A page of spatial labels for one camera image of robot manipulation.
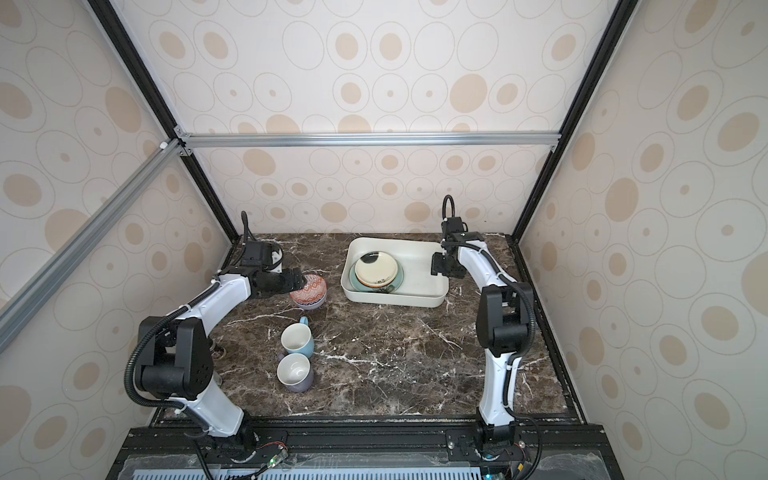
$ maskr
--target dark marble surface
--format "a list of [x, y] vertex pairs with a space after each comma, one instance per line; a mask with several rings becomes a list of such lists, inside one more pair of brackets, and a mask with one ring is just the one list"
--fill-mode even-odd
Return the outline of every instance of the dark marble surface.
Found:
[[[439, 241], [438, 234], [371, 235]], [[435, 308], [349, 301], [339, 285], [349, 242], [360, 235], [277, 234], [284, 266], [328, 283], [323, 307], [309, 312], [315, 338], [313, 387], [286, 391], [276, 378], [280, 334], [302, 310], [288, 295], [241, 303], [211, 333], [226, 350], [216, 360], [222, 390], [251, 415], [473, 415], [482, 396], [485, 357], [475, 335], [479, 291], [473, 280], [450, 280]], [[502, 235], [486, 237], [512, 275]], [[520, 412], [566, 412], [560, 383], [539, 334], [523, 359], [515, 388]]]

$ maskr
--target red patterned bowl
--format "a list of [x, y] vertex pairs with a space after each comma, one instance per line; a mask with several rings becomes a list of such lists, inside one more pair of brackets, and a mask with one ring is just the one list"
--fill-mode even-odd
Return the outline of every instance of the red patterned bowl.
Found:
[[305, 275], [306, 285], [301, 290], [290, 293], [290, 297], [302, 310], [320, 308], [326, 301], [328, 286], [320, 275]]

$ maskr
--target mug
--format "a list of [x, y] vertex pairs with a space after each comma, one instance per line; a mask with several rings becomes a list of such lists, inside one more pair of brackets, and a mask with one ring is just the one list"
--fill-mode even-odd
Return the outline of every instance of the mug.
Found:
[[277, 365], [277, 379], [291, 392], [303, 393], [312, 386], [315, 372], [310, 366], [310, 359], [301, 353], [290, 353]]
[[283, 330], [280, 337], [280, 343], [288, 353], [301, 353], [310, 358], [315, 351], [315, 339], [312, 338], [312, 331], [309, 327], [310, 319], [301, 317], [298, 323], [289, 325]]

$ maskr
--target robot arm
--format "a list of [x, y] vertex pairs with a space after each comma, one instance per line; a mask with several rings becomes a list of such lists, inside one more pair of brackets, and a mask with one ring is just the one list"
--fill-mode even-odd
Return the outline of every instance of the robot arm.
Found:
[[[235, 456], [250, 452], [253, 435], [241, 428], [243, 410], [214, 381], [208, 336], [243, 301], [304, 288], [300, 270], [283, 270], [282, 260], [279, 246], [253, 240], [246, 227], [237, 251], [205, 291], [166, 316], [143, 320], [141, 340], [126, 366], [124, 383], [131, 399], [185, 411]], [[134, 384], [162, 400], [139, 396]]]
[[[450, 217], [446, 212], [448, 202]], [[469, 232], [461, 217], [454, 215], [449, 195], [443, 200], [442, 213], [445, 253], [433, 256], [432, 274], [463, 278], [469, 272], [481, 291], [475, 331], [485, 349], [485, 384], [478, 407], [476, 443], [483, 452], [508, 444], [515, 434], [515, 378], [536, 328], [533, 290], [498, 265], [482, 235]]]

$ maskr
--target white tray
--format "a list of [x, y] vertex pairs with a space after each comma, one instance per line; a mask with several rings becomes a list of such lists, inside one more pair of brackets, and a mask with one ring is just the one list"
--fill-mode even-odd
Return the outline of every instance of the white tray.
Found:
[[[386, 252], [402, 267], [403, 281], [394, 293], [358, 292], [349, 281], [352, 265], [369, 252]], [[442, 252], [436, 242], [415, 242], [413, 240], [391, 240], [385, 238], [360, 237], [352, 240], [346, 254], [341, 287], [346, 297], [353, 302], [379, 303], [384, 305], [439, 306], [448, 293], [448, 278], [432, 275], [432, 254]]]

